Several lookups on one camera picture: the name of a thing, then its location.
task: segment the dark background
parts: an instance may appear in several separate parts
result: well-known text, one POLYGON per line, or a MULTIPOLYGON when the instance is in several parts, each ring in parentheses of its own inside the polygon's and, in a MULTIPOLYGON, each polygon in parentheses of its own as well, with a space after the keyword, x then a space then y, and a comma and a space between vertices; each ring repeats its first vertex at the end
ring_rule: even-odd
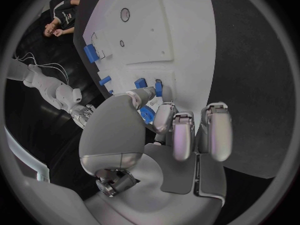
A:
MULTIPOLYGON (((9 9, 5 8, 7 7, 6 2, 4 0, 1 0, 1 5, 0 7, 2 8, 2 10, 4 11, 2 13, 2 25, 5 25, 6 20, 8 20, 11 16, 12 13, 14 12, 14 6, 18 6, 18 4, 20 4, 21 0, 11 0, 13 1, 12 4, 9 5, 9 9)), ((291 20, 291 24, 289 24, 292 27, 294 27, 295 30, 298 30, 299 28, 299 5, 298 5, 298 0, 277 0, 278 2, 278 7, 276 8, 276 10, 285 17, 288 17, 291 20)), ((293 32, 293 39, 296 41, 296 39, 299 38, 299 34, 296 32, 293 32)), ((51 59, 51 62, 54 62, 54 58, 50 57, 48 59, 51 59)), ((24 86, 21 86, 21 84, 15 85, 15 86, 20 86, 22 88, 20 89, 24 89, 24 86)), ((94 97, 89 97, 86 99, 86 101, 88 102, 93 102, 95 103, 95 105, 97 103, 101 102, 100 98, 97 98, 97 90, 93 89, 92 85, 87 85, 84 89, 86 89, 86 94, 90 94, 91 91, 92 94, 94 94, 94 97)), ((28 88, 28 93, 33 93, 33 92, 37 92, 37 91, 33 91, 32 88, 28 88)), ((11 109, 16 106, 16 104, 11 103, 11 109)), ((64 116, 61 116, 60 120, 56 120, 56 121, 49 121, 49 123, 56 123, 59 124, 60 126, 64 126, 67 127, 67 123, 69 123, 69 119, 64 118, 64 116)), ((41 126, 45 129, 48 125, 47 124, 41 124, 41 126)), ((55 139, 55 134, 57 134, 57 131, 49 131, 51 136, 49 136, 49 139, 55 139)), ((32 137, 32 140, 43 140, 44 137, 32 137)), ((45 162, 51 162, 52 158, 51 156, 58 154, 58 152, 60 151, 59 148, 56 149, 51 149, 50 151, 47 151, 46 153, 42 153, 42 154, 36 154, 36 156, 45 156, 44 157, 44 161, 45 162)), ((226 168, 226 175, 228 177, 230 177, 232 173, 236 173, 233 170, 230 170, 228 168, 226 168)), ((233 214, 235 214, 236 216, 238 216, 239 214, 241 214, 241 211, 243 210, 243 208, 249 206, 249 204, 253 203, 258 197, 259 194, 262 193, 262 188, 265 189, 268 184, 270 183, 270 180, 265 180, 265 187, 264 186, 260 186, 257 187, 257 189, 252 192, 249 193, 248 196, 245 196, 245 200, 244 201, 240 201, 238 203, 238 197, 242 196, 244 193, 247 193, 247 186, 249 186, 249 183, 252 183, 253 186, 255 187, 256 183, 259 183, 260 185, 262 184, 261 181, 258 182, 259 178, 254 178, 254 177, 248 177, 248 176, 244 176, 242 174, 239 175, 239 180, 229 180, 228 182, 231 185, 228 185, 228 193, 229 193, 229 189, 233 190, 235 192, 235 198, 230 198, 228 197, 228 200, 232 200, 233 202, 235 201, 236 204, 235 206, 233 205, 232 207, 227 208, 227 211, 225 211, 225 207, 224 210, 222 211, 223 214, 220 214, 220 216, 222 215, 222 221, 218 220, 217 223, 218 224, 226 224, 224 223, 225 221, 231 221, 233 214)), ((9 188, 6 186, 4 179, 1 177, 0 180, 0 184, 1 184, 1 190, 0 190, 0 214, 1 214, 1 218, 5 221, 5 218, 7 218, 8 221, 14 223, 20 220, 22 220, 23 223, 25 223, 26 221, 29 221, 30 224, 33 224, 32 220, 30 219, 30 217, 26 214, 26 212, 22 209, 22 207, 19 205, 18 201, 16 199, 13 199, 13 194, 9 191, 9 188)), ((297 209, 297 202, 299 200, 299 192, 298 192, 298 188, 299 188, 299 176, 297 177, 297 180, 295 181, 295 184, 292 186, 292 189, 289 191, 289 193, 287 194, 287 196, 285 197, 285 199, 283 200, 283 202, 279 205, 279 207, 272 213, 272 215, 263 223, 263 224, 274 224, 275 222, 278 221, 284 221, 287 224, 289 223, 293 223, 294 221, 297 221, 298 218, 298 210, 297 209)))

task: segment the black shirt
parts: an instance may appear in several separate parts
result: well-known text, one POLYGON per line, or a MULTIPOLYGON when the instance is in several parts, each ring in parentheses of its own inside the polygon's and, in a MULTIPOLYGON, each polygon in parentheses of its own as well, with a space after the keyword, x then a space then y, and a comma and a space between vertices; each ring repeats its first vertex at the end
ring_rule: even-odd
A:
POLYGON ((53 10, 54 18, 59 20, 62 30, 74 27, 77 6, 71 4, 71 0, 64 0, 53 10))

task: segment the person's hand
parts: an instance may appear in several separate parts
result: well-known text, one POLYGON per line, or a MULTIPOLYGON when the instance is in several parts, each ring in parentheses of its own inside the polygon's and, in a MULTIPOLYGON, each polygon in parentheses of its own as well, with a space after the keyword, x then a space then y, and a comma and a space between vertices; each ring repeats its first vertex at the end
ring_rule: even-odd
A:
POLYGON ((60 35, 62 35, 64 33, 64 30, 62 30, 62 29, 56 29, 55 31, 54 31, 54 35, 56 36, 56 37, 59 37, 60 35))

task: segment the white cable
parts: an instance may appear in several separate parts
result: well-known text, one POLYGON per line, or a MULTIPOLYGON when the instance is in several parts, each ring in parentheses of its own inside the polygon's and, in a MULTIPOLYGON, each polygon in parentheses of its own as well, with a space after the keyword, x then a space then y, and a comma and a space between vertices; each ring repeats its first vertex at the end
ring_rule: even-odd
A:
POLYGON ((15 52, 14 52, 14 56, 16 57, 17 60, 19 60, 19 61, 21 61, 21 62, 25 61, 26 59, 33 59, 33 61, 34 61, 34 63, 35 63, 36 66, 43 67, 43 68, 53 68, 53 69, 59 70, 59 71, 62 73, 62 75, 64 76, 67 85, 69 85, 69 77, 68 77, 68 74, 67 74, 66 70, 64 69, 64 67, 63 67, 62 65, 60 65, 60 64, 58 64, 58 63, 55 63, 55 62, 48 63, 48 64, 41 64, 41 65, 38 65, 38 64, 37 64, 37 61, 36 61, 36 59, 35 59, 35 56, 34 56, 31 52, 27 52, 22 58, 19 58, 19 57, 17 56, 17 54, 16 54, 16 51, 15 51, 15 52), (52 65, 52 64, 55 64, 55 65, 60 66, 60 67, 63 69, 63 71, 65 72, 65 74, 63 73, 62 70, 60 70, 60 69, 57 68, 57 67, 54 67, 54 66, 47 66, 47 65, 52 65))

